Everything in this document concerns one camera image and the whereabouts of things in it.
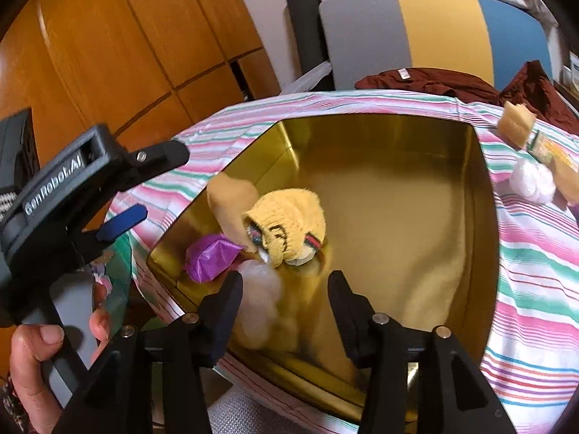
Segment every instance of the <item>screw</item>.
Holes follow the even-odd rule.
[[[390,317],[385,313],[374,313],[372,315],[372,320],[374,321],[374,323],[386,324],[390,321]]]
[[[183,320],[183,323],[195,324],[199,321],[199,315],[196,313],[186,313],[181,317],[181,319]]]
[[[439,326],[436,328],[436,334],[442,339],[448,339],[451,337],[452,332],[446,326]]]
[[[130,338],[135,334],[135,327],[130,324],[121,328],[121,337]]]

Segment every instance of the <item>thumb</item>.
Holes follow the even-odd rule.
[[[12,336],[10,374],[30,423],[39,434],[52,431],[62,409],[42,380],[40,362],[63,344],[64,330],[53,325],[21,325]]]

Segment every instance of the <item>pink striped fabric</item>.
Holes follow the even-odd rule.
[[[510,191],[506,180],[513,166],[529,155],[497,137],[499,107],[374,90],[289,95],[213,115],[176,137],[190,151],[185,166],[119,194],[111,206],[110,215],[136,203],[149,209],[148,220],[130,232],[132,276],[141,293],[163,320],[183,314],[147,268],[147,256],[209,178],[265,130],[282,119],[355,112],[422,115],[474,127],[493,184],[500,238],[496,310],[481,370],[518,432],[548,432],[579,383],[579,230],[568,209],[528,204]],[[536,129],[579,159],[576,136],[540,121]],[[279,390],[232,356],[218,370],[276,412],[316,432],[357,431]]]

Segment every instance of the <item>yellow stripe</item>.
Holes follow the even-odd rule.
[[[478,0],[398,0],[412,66],[476,75],[494,85],[493,52]]]

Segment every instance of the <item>beige sponge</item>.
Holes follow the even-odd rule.
[[[524,104],[514,105],[507,101],[503,115],[497,124],[499,132],[522,149],[531,135],[537,116]]]

